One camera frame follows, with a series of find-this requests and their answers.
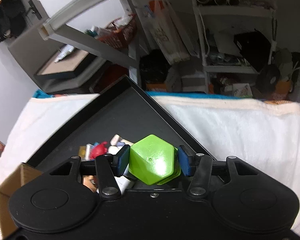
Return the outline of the white printed tote bag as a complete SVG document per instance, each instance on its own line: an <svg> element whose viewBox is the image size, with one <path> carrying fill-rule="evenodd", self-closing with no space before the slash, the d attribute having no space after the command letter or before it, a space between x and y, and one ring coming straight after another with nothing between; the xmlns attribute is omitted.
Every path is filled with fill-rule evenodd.
<svg viewBox="0 0 300 240"><path fill-rule="evenodd" d="M146 29L170 65L199 57L198 46L167 0L150 0L141 9Z"/></svg>

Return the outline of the black tray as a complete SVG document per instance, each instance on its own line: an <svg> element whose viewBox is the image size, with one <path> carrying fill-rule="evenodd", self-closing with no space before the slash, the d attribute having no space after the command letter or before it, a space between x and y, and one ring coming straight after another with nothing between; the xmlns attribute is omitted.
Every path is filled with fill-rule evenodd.
<svg viewBox="0 0 300 240"><path fill-rule="evenodd" d="M102 199L98 189L92 192L83 185L84 176L94 176L97 182L95 159L82 161L77 155L83 143L108 139L114 133L132 142L153 134L175 148L184 145L191 152L211 157L162 107L124 77L76 113L29 159L29 164L43 173L19 190L21 198L34 206L40 201L59 201L65 205L80 199L87 202L117 200ZM120 198L158 196L160 193L188 196L186 191L190 181L191 178L183 174L163 185L147 185L136 178L136 185ZM226 162L213 159L208 195L188 197L196 201L211 198L223 193L228 181Z"/></svg>

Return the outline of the grey glass-top desk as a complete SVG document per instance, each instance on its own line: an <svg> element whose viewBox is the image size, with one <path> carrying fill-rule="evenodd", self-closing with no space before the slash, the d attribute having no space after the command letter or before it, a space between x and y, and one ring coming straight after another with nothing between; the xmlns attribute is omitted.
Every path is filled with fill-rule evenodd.
<svg viewBox="0 0 300 240"><path fill-rule="evenodd" d="M136 14L138 28L142 31L143 40L147 48L158 46L143 21L142 7L150 0L39 0L49 1L52 7L58 7L57 12L49 11L48 19L40 26L39 33L45 40L69 44L75 48L85 50L111 62L120 64L129 69L138 66L136 58L128 57L117 49L103 44L97 36L108 33L106 24L116 18L126 20L127 15ZM190 37L199 44L196 18L193 12L192 0L167 0ZM211 5L247 4L249 6L263 6L276 10L276 19L280 11L278 0L209 0Z"/></svg>

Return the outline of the brown cardboard box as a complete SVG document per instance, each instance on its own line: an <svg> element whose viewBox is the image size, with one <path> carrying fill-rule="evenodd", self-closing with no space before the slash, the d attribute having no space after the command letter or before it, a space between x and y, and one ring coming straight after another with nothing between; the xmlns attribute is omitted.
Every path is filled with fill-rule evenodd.
<svg viewBox="0 0 300 240"><path fill-rule="evenodd" d="M17 230L11 218L8 202L14 192L42 174L26 163L21 163L0 185L0 236L2 239Z"/></svg>

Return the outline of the brown-haired red figurine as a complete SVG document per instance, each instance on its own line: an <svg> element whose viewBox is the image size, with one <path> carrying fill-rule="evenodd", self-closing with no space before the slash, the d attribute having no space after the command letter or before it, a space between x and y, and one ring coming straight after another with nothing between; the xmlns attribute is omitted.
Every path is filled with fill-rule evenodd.
<svg viewBox="0 0 300 240"><path fill-rule="evenodd" d="M97 183L94 176L84 176L83 185L89 188L92 192L97 191Z"/></svg>

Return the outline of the white usb charger plug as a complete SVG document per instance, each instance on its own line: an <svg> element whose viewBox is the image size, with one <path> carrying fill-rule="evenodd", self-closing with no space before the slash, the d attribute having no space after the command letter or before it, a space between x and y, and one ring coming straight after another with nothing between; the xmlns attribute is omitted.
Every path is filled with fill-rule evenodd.
<svg viewBox="0 0 300 240"><path fill-rule="evenodd" d="M126 190L133 187L136 177L129 172L128 168L126 168L124 174L120 177L115 177L115 180L119 186L121 194L124 194Z"/></svg>

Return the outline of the white storage shelf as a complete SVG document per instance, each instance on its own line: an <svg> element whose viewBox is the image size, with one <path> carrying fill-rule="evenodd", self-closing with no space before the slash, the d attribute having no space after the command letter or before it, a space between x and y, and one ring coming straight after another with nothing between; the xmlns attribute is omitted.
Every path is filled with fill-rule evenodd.
<svg viewBox="0 0 300 240"><path fill-rule="evenodd" d="M205 92L209 92L211 73L235 73L257 75L271 64L276 49L276 10L269 7L239 4L211 5L209 0L192 0L196 18L202 66L205 78ZM224 29L212 28L212 40L218 51L207 39L204 18L221 16ZM271 19L273 36L268 40L262 32L252 29L251 24L259 18Z"/></svg>

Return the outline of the red wicker basket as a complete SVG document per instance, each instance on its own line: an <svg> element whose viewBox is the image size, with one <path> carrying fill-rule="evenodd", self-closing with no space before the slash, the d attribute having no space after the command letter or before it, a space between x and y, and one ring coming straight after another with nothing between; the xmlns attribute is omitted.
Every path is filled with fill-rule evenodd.
<svg viewBox="0 0 300 240"><path fill-rule="evenodd" d="M128 23L126 25L120 27L115 25L116 21L123 19L122 17L117 18L106 26L106 29L108 29L110 33L103 36L97 36L96 39L117 50L127 48L136 36L138 30L136 25L136 14L130 14L127 15L127 17Z"/></svg>

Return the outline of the silver foil packet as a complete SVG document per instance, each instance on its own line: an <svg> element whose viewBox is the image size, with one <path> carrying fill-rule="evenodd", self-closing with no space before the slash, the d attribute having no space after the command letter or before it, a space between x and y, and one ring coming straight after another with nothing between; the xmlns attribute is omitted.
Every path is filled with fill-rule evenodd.
<svg viewBox="0 0 300 240"><path fill-rule="evenodd" d="M59 61L62 61L64 58L66 58L67 56L69 56L70 54L72 54L75 50L75 47L67 44L65 45L61 51L59 52L59 54L57 55L57 57L54 60L54 63L57 63Z"/></svg>

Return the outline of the red crab keychain toy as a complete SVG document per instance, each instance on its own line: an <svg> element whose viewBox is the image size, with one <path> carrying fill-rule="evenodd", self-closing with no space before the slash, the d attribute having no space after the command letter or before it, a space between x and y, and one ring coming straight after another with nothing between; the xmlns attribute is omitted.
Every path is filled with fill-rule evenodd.
<svg viewBox="0 0 300 240"><path fill-rule="evenodd" d="M104 155L108 152L107 142L104 141L102 143L94 143L86 144L85 146L80 146L78 150L78 156L82 158L82 160L89 161L94 160L99 155Z"/></svg>

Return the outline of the black framed cork board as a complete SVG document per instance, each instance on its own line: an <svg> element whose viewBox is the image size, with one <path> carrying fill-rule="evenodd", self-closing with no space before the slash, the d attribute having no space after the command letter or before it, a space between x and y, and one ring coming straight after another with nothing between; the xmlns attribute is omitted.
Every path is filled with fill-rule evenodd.
<svg viewBox="0 0 300 240"><path fill-rule="evenodd" d="M68 53L64 58L57 61L61 53L61 51L57 51L57 53L34 74L36 80L46 81L77 77L97 59L97 56L75 48L71 53Z"/></svg>

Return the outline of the green hexagonal container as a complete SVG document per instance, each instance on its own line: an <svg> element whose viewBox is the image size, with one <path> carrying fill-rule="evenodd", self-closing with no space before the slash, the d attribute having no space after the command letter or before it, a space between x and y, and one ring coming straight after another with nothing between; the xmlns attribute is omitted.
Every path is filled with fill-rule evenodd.
<svg viewBox="0 0 300 240"><path fill-rule="evenodd" d="M128 170L147 185L163 185L181 174L177 155L177 148L150 134L130 147Z"/></svg>

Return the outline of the white fluffy table cloth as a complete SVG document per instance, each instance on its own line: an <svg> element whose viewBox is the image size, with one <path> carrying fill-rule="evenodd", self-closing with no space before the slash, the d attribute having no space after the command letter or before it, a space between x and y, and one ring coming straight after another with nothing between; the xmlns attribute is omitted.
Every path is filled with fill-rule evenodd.
<svg viewBox="0 0 300 240"><path fill-rule="evenodd" d="M94 98L30 99L0 157L0 185ZM300 103L162 94L153 99L215 158L235 155L290 187L300 200ZM293 230L300 235L300 211Z"/></svg>

